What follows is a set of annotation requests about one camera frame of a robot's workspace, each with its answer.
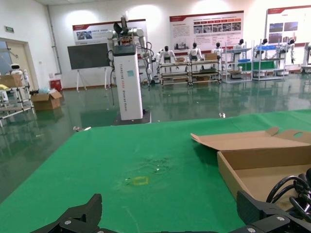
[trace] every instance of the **open cardboard box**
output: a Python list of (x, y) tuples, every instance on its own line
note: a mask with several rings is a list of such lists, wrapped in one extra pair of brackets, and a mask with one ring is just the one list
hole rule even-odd
[[(311, 167), (311, 132), (278, 131), (279, 128), (270, 128), (257, 132), (191, 136), (195, 141), (219, 150), (219, 172), (235, 199), (239, 190), (245, 190), (256, 200), (266, 201), (281, 179), (306, 173)], [(287, 192), (276, 204), (289, 209), (290, 196), (296, 196), (295, 190)]]
[(31, 101), (34, 103), (35, 110), (51, 110), (60, 107), (60, 98), (62, 95), (54, 90), (49, 94), (39, 93), (31, 96)]

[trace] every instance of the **green table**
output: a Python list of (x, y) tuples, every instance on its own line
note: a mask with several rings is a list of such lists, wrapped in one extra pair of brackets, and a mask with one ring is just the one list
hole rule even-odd
[(216, 151), (190, 133), (311, 131), (310, 116), (302, 110), (76, 133), (1, 204), (1, 232), (35, 230), (94, 193), (103, 196), (100, 226), (120, 233), (231, 231), (243, 223)]

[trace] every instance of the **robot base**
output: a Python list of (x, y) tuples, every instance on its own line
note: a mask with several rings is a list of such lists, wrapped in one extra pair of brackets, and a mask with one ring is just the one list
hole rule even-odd
[(283, 75), (289, 75), (289, 71), (278, 71), (277, 73), (276, 73), (276, 75), (278, 75), (278, 76), (283, 76)]
[(118, 116), (113, 121), (112, 125), (136, 125), (146, 123), (151, 123), (150, 111), (146, 111), (145, 114), (142, 116), (142, 119), (135, 119), (135, 120), (121, 120), (121, 114), (118, 114)]

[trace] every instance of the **poster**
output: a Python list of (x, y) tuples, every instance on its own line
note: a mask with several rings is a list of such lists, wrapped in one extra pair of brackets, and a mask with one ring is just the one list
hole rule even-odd
[(183, 55), (194, 42), (202, 52), (212, 50), (217, 42), (222, 47), (238, 44), (243, 38), (243, 15), (244, 11), (171, 16), (171, 48)]
[(272, 45), (294, 39), (303, 46), (311, 40), (310, 25), (311, 5), (268, 9), (265, 36)]
[[(107, 31), (113, 31), (115, 22), (92, 23), (83, 25), (73, 25), (73, 37), (76, 45), (107, 43)], [(147, 39), (147, 26), (145, 19), (129, 20), (128, 28), (142, 28)], [(135, 43), (139, 43), (138, 37), (135, 37)]]

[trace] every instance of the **black cable bundle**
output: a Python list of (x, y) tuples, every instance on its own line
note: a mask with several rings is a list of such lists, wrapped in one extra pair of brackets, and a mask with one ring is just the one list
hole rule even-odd
[[(293, 184), (283, 188), (277, 194), (276, 192), (287, 182), (294, 181)], [(293, 205), (292, 208), (287, 210), (287, 213), (293, 217), (304, 219), (311, 223), (311, 168), (308, 169), (306, 174), (300, 174), (297, 176), (288, 176), (283, 178), (277, 183), (271, 190), (267, 197), (269, 203), (275, 203), (280, 199), (287, 191), (295, 189), (298, 197), (290, 197), (290, 202)]]

